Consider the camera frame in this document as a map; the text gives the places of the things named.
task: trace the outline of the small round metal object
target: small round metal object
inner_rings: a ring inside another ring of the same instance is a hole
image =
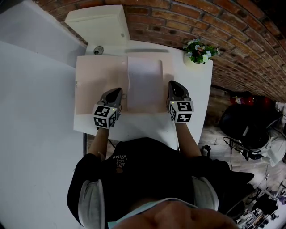
[[[102,46],[97,46],[94,50],[93,53],[94,55],[101,55],[103,53],[104,49]]]

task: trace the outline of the black and white marker cube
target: black and white marker cube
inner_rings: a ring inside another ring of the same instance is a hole
[[[170,101],[169,113],[175,123],[188,123],[193,113],[193,101]]]
[[[117,120],[117,108],[94,105],[93,119],[97,127],[109,129]]]

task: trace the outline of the brick wall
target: brick wall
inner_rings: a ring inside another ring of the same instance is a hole
[[[286,102],[286,39],[249,0],[38,0],[66,26],[72,10],[122,4],[131,39],[182,48],[200,38],[216,46],[212,83]]]

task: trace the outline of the white table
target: white table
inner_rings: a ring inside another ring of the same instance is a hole
[[[86,55],[93,55],[94,45],[88,45]],[[104,47],[103,55],[127,55],[127,52],[157,51],[169,52],[173,56],[174,80],[185,86],[194,102],[194,113],[187,123],[196,143],[199,142],[205,121],[206,109],[210,95],[210,84],[213,62],[210,60],[200,70],[190,69],[183,61],[184,52],[175,48],[140,42],[129,41],[126,47]],[[74,116],[74,130],[96,135],[97,129],[91,115]],[[141,137],[150,137],[177,149],[175,125],[168,113],[158,114],[122,114],[115,126],[109,131],[109,138],[127,141]]]

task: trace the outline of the face mask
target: face mask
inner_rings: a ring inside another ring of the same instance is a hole
[[[158,201],[154,201],[154,202],[149,202],[149,203],[146,203],[146,204],[143,204],[142,206],[140,206],[139,208],[136,208],[135,210],[131,211],[130,213],[128,213],[127,215],[125,215],[124,217],[120,218],[119,220],[117,221],[114,221],[114,222],[108,222],[108,228],[109,229],[112,229],[116,224],[120,223],[121,221],[127,219],[127,218],[130,218],[132,216],[135,216],[135,215],[138,215],[154,206],[156,206],[157,204],[159,203],[162,203],[164,201],[180,201],[182,203],[184,203],[185,205],[187,205],[188,207],[190,208],[197,208],[196,206],[192,205],[192,204],[189,204],[181,199],[177,199],[177,198],[165,198],[165,199],[162,199],[162,200],[158,200]]]

